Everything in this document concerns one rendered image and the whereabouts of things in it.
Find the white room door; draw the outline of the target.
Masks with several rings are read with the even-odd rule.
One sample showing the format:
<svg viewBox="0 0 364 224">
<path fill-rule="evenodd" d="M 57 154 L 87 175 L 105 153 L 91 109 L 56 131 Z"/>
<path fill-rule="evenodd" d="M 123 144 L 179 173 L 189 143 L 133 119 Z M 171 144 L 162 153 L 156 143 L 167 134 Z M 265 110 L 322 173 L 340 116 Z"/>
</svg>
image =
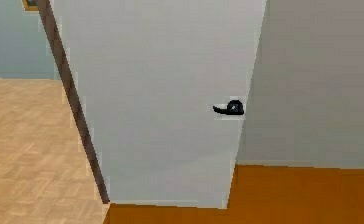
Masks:
<svg viewBox="0 0 364 224">
<path fill-rule="evenodd" d="M 104 202 L 226 206 L 266 1 L 37 0 Z"/>
</svg>

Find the framed wall picture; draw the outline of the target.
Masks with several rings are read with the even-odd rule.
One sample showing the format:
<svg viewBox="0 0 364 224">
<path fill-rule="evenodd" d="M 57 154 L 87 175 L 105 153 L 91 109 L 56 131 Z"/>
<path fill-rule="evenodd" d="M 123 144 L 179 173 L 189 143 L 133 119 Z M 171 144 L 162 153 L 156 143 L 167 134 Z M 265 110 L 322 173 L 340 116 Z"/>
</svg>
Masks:
<svg viewBox="0 0 364 224">
<path fill-rule="evenodd" d="M 25 11 L 37 11 L 37 0 L 22 0 L 22 4 Z"/>
</svg>

